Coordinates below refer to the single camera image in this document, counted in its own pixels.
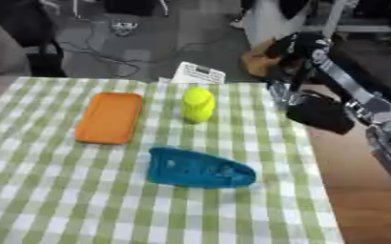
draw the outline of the metal frame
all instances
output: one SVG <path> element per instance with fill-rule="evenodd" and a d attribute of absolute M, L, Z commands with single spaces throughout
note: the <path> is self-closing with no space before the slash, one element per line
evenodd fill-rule
<path fill-rule="evenodd" d="M 305 26 L 303 31 L 322 31 L 324 36 L 331 38 L 336 31 L 339 32 L 391 32 L 391 27 L 386 25 L 375 26 L 375 25 L 340 25 L 340 19 L 351 0 L 337 0 L 331 9 L 329 18 L 325 25 L 318 26 Z"/>

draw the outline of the wire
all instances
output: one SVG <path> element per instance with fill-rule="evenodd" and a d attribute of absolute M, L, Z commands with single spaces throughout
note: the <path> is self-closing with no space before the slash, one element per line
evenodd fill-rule
<path fill-rule="evenodd" d="M 125 74 L 125 75 L 118 75 L 118 74 L 114 74 L 114 76 L 116 77 L 121 77 L 121 78 L 128 78 L 130 76 L 133 76 L 135 74 L 137 74 L 141 68 L 138 67 L 136 64 L 133 64 L 133 63 L 145 63 L 145 64 L 159 64 L 159 63 L 163 63 L 163 62 L 166 62 L 168 60 L 171 60 L 171 59 L 174 59 L 174 58 L 177 58 L 178 56 L 180 56 L 186 49 L 188 49 L 189 47 L 191 46 L 207 46 L 207 45 L 212 45 L 214 43 L 217 43 L 217 42 L 220 42 L 224 39 L 226 39 L 226 37 L 228 37 L 228 35 L 231 33 L 231 32 L 235 32 L 234 30 L 230 30 L 230 31 L 226 31 L 224 34 L 220 35 L 219 38 L 217 39 L 214 39 L 212 41 L 208 41 L 208 42 L 201 42 L 201 43 L 188 43 L 186 45 L 184 45 L 183 47 L 181 47 L 179 50 L 177 51 L 171 51 L 165 55 L 163 55 L 162 57 L 160 58 L 157 58 L 156 60 L 152 60 L 152 61 L 148 61 L 148 60 L 141 60 L 141 59 L 131 59 L 131 60 L 126 60 L 126 59 L 120 59 L 120 58 L 116 58 L 116 57 L 113 57 L 113 56 L 109 56 L 109 55 L 106 55 L 98 50 L 96 50 L 92 45 L 91 45 L 91 40 L 94 38 L 94 34 L 95 34 L 95 25 L 96 23 L 90 19 L 77 19 L 78 21 L 83 21 L 83 22 L 88 22 L 91 24 L 91 27 L 90 27 L 90 34 L 84 39 L 84 43 L 86 45 L 86 47 L 82 48 L 82 47 L 78 47 L 77 45 L 75 45 L 74 43 L 71 43 L 71 42 L 61 42 L 60 44 L 64 45 L 70 45 L 71 47 L 73 47 L 75 50 L 67 50 L 67 49 L 64 49 L 65 51 L 70 51 L 70 52 L 76 52 L 76 53 L 83 53 L 83 54 L 88 54 L 90 55 L 91 57 L 93 57 L 94 59 L 96 59 L 97 61 L 99 62 L 104 62 L 104 61 L 107 61 L 107 62 L 111 62 L 111 63 L 116 63 L 116 64 L 122 64 L 122 65 L 126 65 L 128 67 L 132 67 L 134 68 L 134 71 L 128 73 L 128 74 Z M 110 18 L 108 18 L 108 22 L 109 24 L 111 25 L 112 23 L 112 20 Z"/>

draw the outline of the chair leg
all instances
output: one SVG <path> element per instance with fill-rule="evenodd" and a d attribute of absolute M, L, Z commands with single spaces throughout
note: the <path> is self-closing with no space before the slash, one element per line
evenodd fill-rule
<path fill-rule="evenodd" d="M 169 6 L 167 6 L 166 0 L 159 0 L 159 1 L 160 1 L 161 6 L 164 9 L 164 15 L 169 16 Z"/>

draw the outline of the chair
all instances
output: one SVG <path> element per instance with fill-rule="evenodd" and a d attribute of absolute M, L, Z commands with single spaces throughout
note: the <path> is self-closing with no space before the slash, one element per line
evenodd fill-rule
<path fill-rule="evenodd" d="M 23 48 L 38 48 L 27 54 L 33 76 L 63 77 L 64 52 L 55 40 L 56 26 L 38 0 L 1 0 L 0 25 Z M 55 53 L 48 53 L 53 45 Z"/>

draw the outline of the table leg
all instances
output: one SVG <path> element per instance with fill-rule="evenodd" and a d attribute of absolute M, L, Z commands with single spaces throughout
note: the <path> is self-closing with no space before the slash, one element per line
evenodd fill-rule
<path fill-rule="evenodd" d="M 72 12 L 75 18 L 79 19 L 81 17 L 78 12 L 78 0 L 72 0 Z"/>
<path fill-rule="evenodd" d="M 164 9 L 164 15 L 169 16 L 169 6 L 167 6 L 166 0 L 159 0 L 159 1 L 160 1 L 161 6 Z"/>

